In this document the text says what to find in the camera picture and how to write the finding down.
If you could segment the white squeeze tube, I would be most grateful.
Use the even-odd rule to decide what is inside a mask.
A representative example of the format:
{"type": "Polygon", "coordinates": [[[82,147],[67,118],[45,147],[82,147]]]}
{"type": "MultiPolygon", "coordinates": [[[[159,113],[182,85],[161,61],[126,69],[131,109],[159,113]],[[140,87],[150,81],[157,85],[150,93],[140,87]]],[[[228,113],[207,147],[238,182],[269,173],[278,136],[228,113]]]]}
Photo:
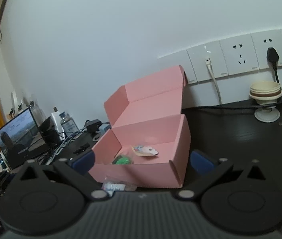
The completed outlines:
{"type": "Polygon", "coordinates": [[[56,130],[57,134],[59,135],[59,138],[61,141],[65,140],[65,133],[64,129],[61,125],[61,117],[60,112],[56,107],[53,108],[53,112],[51,113],[51,120],[54,125],[54,129],[56,130]]]}

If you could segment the clear plastic sachet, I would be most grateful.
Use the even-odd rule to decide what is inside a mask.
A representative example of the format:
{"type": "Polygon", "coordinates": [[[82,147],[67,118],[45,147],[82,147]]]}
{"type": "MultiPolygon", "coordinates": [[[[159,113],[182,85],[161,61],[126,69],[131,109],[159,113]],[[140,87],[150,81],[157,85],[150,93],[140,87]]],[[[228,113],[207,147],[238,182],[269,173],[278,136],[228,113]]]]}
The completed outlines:
{"type": "Polygon", "coordinates": [[[106,176],[102,184],[102,190],[106,191],[110,197],[112,197],[115,192],[134,192],[136,189],[137,186],[135,184],[112,176],[106,176]]]}

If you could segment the small clear bottle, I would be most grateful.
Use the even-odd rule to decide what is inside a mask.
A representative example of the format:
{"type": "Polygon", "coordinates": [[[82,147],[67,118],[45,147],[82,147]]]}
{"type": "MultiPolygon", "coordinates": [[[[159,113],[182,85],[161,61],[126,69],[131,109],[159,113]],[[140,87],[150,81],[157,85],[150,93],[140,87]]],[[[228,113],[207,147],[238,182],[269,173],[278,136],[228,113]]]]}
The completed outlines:
{"type": "Polygon", "coordinates": [[[62,112],[59,116],[61,126],[67,136],[70,136],[70,134],[79,131],[76,123],[67,113],[62,112]]]}

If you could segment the black power adapter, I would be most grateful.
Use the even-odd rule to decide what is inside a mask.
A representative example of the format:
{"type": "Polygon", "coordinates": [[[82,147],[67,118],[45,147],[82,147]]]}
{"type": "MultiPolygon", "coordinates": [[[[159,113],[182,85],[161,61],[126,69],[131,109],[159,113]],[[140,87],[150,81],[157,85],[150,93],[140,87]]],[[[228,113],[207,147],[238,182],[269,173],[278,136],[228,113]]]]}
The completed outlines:
{"type": "Polygon", "coordinates": [[[92,121],[86,121],[84,127],[89,134],[96,133],[99,131],[99,127],[102,125],[102,122],[98,119],[92,121]]]}

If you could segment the silver desk grommet left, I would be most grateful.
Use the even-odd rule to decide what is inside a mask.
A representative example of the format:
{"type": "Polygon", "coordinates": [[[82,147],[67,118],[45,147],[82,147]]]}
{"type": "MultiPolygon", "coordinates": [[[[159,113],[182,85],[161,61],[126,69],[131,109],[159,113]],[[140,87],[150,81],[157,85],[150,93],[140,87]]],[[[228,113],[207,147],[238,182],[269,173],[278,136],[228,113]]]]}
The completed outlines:
{"type": "Polygon", "coordinates": [[[94,142],[97,142],[97,141],[99,141],[99,139],[101,138],[101,134],[96,134],[93,138],[92,138],[92,140],[94,141],[94,142]]]}

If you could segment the pink cardboard box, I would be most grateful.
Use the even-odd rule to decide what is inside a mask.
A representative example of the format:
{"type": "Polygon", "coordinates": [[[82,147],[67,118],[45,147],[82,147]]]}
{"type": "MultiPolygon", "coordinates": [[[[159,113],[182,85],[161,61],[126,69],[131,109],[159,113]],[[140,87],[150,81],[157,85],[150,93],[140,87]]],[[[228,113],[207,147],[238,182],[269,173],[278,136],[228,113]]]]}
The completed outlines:
{"type": "Polygon", "coordinates": [[[166,68],[121,86],[104,103],[111,129],[93,146],[95,164],[89,174],[106,176],[144,188],[181,188],[191,135],[181,113],[186,75],[181,66],[166,68]],[[139,157],[132,146],[151,146],[155,157],[139,157]],[[119,155],[133,160],[113,165],[119,155]]]}

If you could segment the beige stacked round holder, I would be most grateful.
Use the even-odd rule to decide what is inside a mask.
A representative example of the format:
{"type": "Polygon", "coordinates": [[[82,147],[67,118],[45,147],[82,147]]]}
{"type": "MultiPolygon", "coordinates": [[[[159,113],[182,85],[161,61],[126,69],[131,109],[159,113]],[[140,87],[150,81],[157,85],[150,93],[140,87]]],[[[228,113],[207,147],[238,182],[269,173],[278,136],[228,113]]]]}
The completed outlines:
{"type": "Polygon", "coordinates": [[[272,106],[282,96],[282,89],[279,83],[275,81],[257,81],[251,84],[249,96],[261,106],[254,113],[258,121],[272,123],[279,119],[279,110],[276,109],[276,106],[272,106]]]}

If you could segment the green item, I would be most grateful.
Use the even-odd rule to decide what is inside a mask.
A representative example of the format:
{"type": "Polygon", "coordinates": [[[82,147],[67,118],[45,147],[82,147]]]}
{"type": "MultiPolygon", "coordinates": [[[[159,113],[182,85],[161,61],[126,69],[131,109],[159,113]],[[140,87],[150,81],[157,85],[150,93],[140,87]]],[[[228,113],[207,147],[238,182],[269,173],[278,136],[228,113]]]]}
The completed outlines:
{"type": "Polygon", "coordinates": [[[132,164],[133,160],[129,158],[127,155],[119,155],[113,161],[113,165],[129,165],[132,164]]]}

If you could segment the black plug left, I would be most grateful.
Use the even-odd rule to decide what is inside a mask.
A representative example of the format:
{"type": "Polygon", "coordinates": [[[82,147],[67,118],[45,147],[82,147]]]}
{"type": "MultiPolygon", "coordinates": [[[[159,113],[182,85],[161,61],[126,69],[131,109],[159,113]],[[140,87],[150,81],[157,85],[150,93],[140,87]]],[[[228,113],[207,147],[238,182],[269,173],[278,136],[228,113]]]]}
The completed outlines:
{"type": "Polygon", "coordinates": [[[276,82],[279,83],[279,78],[278,78],[278,73],[277,73],[277,64],[279,61],[279,55],[276,49],[273,47],[268,48],[266,58],[267,58],[267,61],[271,64],[273,68],[276,82]]]}

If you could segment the computer monitor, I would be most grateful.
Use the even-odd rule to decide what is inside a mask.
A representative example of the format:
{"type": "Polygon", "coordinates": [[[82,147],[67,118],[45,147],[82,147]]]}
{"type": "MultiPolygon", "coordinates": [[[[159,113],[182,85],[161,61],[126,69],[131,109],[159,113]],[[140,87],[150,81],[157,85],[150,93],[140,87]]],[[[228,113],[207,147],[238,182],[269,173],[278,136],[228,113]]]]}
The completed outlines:
{"type": "Polygon", "coordinates": [[[0,128],[0,149],[9,169],[15,169],[48,151],[30,108],[0,128]]]}

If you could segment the light blue usb charger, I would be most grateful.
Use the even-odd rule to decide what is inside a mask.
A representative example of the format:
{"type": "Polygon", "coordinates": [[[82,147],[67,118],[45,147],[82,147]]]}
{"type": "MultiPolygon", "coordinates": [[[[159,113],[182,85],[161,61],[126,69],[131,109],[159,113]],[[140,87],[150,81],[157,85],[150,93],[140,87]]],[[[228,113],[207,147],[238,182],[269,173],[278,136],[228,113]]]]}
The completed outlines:
{"type": "Polygon", "coordinates": [[[99,133],[101,134],[101,136],[103,136],[107,130],[109,130],[111,128],[111,125],[109,123],[103,123],[101,126],[99,126],[99,133]]]}

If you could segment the white wall socket panel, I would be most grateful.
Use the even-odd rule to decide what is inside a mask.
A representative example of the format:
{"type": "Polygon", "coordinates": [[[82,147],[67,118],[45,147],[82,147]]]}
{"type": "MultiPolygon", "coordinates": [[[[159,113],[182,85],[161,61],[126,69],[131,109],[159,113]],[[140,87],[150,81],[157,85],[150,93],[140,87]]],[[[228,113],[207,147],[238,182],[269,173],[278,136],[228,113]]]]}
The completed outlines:
{"type": "Polygon", "coordinates": [[[180,65],[190,84],[211,79],[205,61],[211,61],[215,78],[268,69],[266,55],[274,48],[282,67],[282,29],[255,32],[216,40],[158,58],[161,68],[180,65]]]}

